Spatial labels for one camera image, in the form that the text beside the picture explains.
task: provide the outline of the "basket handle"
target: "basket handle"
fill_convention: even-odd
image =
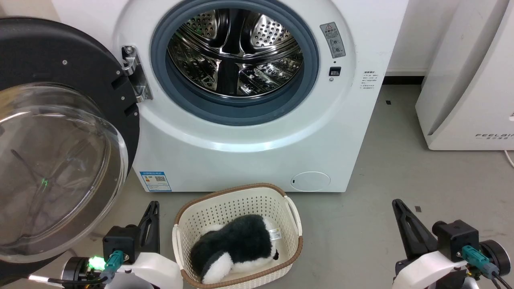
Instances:
[[[300,214],[298,214],[298,209],[296,208],[295,204],[291,200],[290,197],[285,196],[284,199],[286,199],[287,204],[289,205],[289,209],[292,211],[293,218],[295,220],[296,229],[298,231],[298,236],[302,235],[302,221],[300,220]]]
[[[182,244],[180,242],[180,230],[178,228],[178,224],[175,224],[175,226],[173,226],[172,239],[173,254],[175,254],[175,261],[177,262],[180,270],[183,270],[184,266],[182,260]]]

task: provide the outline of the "warning label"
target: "warning label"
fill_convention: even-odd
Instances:
[[[346,55],[344,51],[343,39],[337,29],[335,22],[320,25],[321,31],[325,35],[326,42],[332,53],[332,58],[343,57]]]
[[[374,70],[364,71],[362,79],[360,81],[361,89],[374,89],[380,83],[378,82],[378,74]]]
[[[171,192],[164,172],[139,172],[150,192]]]

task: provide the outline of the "stuffed toy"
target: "stuffed toy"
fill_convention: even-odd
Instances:
[[[240,216],[225,226],[212,225],[191,248],[193,270],[203,284],[220,282],[229,272],[248,272],[278,260],[270,236],[274,226],[260,215]]]

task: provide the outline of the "stainless steel drum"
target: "stainless steel drum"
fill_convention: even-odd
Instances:
[[[168,53],[190,82],[232,99],[276,91],[303,63],[287,27],[243,9],[217,9],[190,18],[171,38]]]

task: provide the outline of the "washing machine door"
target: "washing machine door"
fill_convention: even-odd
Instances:
[[[0,19],[0,285],[49,263],[107,214],[139,139],[134,89],[72,27]]]

